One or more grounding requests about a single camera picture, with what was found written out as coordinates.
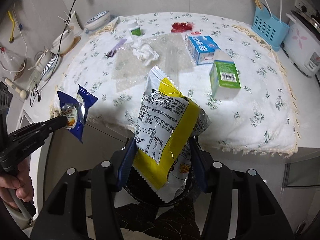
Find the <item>person's left hand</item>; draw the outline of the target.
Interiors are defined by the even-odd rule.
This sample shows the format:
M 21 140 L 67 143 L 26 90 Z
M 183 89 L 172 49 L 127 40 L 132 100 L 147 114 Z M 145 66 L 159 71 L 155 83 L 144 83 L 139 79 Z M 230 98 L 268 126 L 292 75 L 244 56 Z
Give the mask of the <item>person's left hand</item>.
M 24 202 L 30 202 L 34 197 L 34 188 L 32 186 L 32 180 L 29 176 L 29 161 L 24 159 L 18 165 L 18 174 L 11 176 L 8 174 L 1 175 L 1 199 L 9 207 L 18 210 L 18 206 L 9 193 L 9 189 L 16 190 L 16 196 L 18 199 Z

